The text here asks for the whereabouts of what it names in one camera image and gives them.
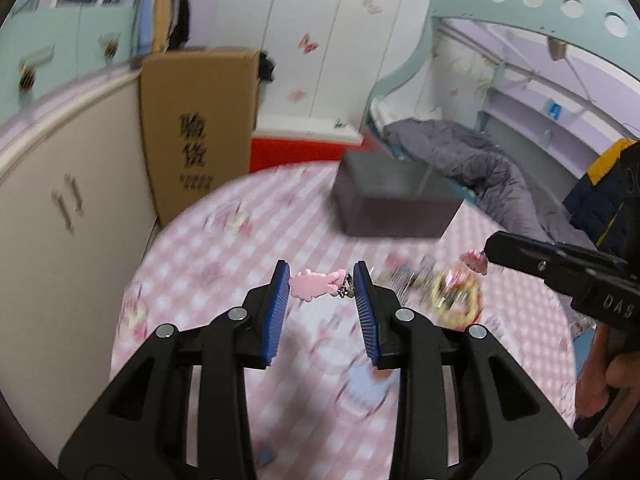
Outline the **person's right hand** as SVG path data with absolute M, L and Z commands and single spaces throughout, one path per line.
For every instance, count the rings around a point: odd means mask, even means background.
M 608 362 L 609 333 L 608 326 L 598 326 L 578 379 L 575 408 L 578 417 L 591 417 L 608 404 L 611 389 L 627 389 L 625 399 L 608 421 L 608 431 L 617 434 L 639 402 L 640 364 L 638 352 L 620 354 Z

